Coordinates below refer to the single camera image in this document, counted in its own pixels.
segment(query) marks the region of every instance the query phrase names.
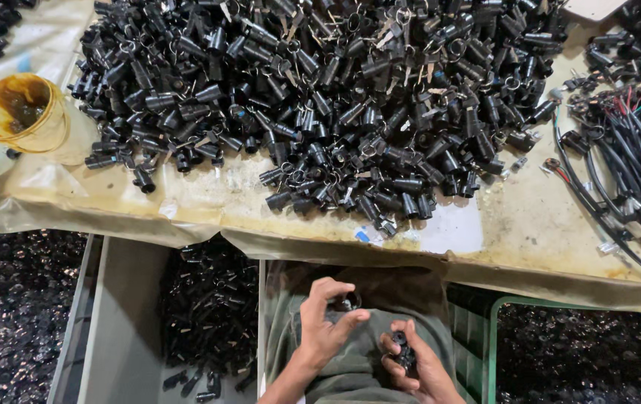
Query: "plastic sheet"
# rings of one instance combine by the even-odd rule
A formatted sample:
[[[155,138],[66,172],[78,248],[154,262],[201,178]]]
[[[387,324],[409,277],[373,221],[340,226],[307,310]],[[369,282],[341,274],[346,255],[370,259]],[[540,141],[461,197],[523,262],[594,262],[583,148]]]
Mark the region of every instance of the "plastic sheet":
[[[92,8],[92,1],[59,0],[25,12],[0,60],[0,77],[31,71],[64,88],[75,74],[77,54],[71,50],[92,21]],[[583,46],[606,28],[576,27],[570,33],[548,88],[560,86],[572,67],[585,70]],[[571,129],[564,113],[560,124]],[[641,270],[622,257],[597,253],[603,235],[589,225],[562,181],[538,168],[556,156],[551,132],[541,129],[544,137],[518,173],[483,184],[469,201],[439,198],[442,206],[432,220],[422,228],[411,221],[390,240],[357,214],[272,213],[264,202],[272,190],[258,180],[272,166],[267,156],[228,151],[219,170],[206,163],[182,175],[164,165],[154,177],[156,192],[148,196],[122,167],[89,171],[23,155],[0,175],[0,232],[50,227],[181,247],[221,231],[253,258],[424,266],[443,271],[448,280],[486,288],[641,309]],[[509,151],[500,156],[508,164],[517,158]],[[1,148],[0,166],[8,164],[5,159]]]

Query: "red wire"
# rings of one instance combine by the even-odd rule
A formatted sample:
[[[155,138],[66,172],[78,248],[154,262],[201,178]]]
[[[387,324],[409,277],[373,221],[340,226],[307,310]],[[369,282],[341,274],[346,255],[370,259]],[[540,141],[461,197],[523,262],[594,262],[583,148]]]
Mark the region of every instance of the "red wire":
[[[627,115],[625,113],[625,107],[622,105],[622,101],[620,101],[617,97],[615,97],[615,104],[617,104],[617,106],[620,108],[620,112],[622,113],[622,115]]]
[[[560,167],[556,168],[555,172],[558,173],[559,176],[565,180],[565,182],[567,182],[568,184],[570,183],[570,179],[567,177],[567,175],[565,175],[565,173],[562,171]]]
[[[637,100],[637,104],[635,104],[634,108],[632,108],[632,111],[636,111],[637,107],[640,105],[640,103],[641,103],[641,98],[639,100]]]

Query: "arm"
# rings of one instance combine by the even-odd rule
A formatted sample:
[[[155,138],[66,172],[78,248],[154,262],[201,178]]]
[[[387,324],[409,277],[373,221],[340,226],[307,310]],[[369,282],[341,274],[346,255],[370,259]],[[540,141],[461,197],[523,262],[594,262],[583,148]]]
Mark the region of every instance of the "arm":
[[[390,373],[393,384],[400,390],[414,395],[422,404],[465,404],[455,389],[438,355],[415,332],[413,320],[395,320],[390,323],[391,331],[404,331],[408,345],[415,350],[415,369],[418,378],[407,377],[405,369],[397,364],[390,355],[400,353],[400,346],[393,342],[388,333],[380,335],[382,348],[387,352],[383,356],[383,367]]]
[[[300,346],[278,379],[263,394],[259,404],[295,404],[310,382],[346,343],[356,325],[368,321],[370,312],[364,309],[346,313],[336,324],[325,320],[328,299],[352,292],[355,288],[351,283],[336,282],[333,278],[313,282],[308,299],[300,305]]]

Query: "green bin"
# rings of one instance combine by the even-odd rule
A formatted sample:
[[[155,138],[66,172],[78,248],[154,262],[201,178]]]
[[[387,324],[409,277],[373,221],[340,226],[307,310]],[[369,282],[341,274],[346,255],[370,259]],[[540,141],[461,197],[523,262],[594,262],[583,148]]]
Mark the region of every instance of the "green bin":
[[[497,313],[505,303],[608,310],[524,298],[451,283],[448,286],[456,388],[468,404],[495,404]]]

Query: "yellow bucket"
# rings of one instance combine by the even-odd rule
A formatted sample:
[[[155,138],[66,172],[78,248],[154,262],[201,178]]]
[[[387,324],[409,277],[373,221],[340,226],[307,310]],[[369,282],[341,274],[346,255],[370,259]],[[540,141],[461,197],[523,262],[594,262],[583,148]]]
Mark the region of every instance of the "yellow bucket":
[[[98,138],[93,120],[49,80],[31,73],[0,80],[0,143],[64,165],[79,165]]]

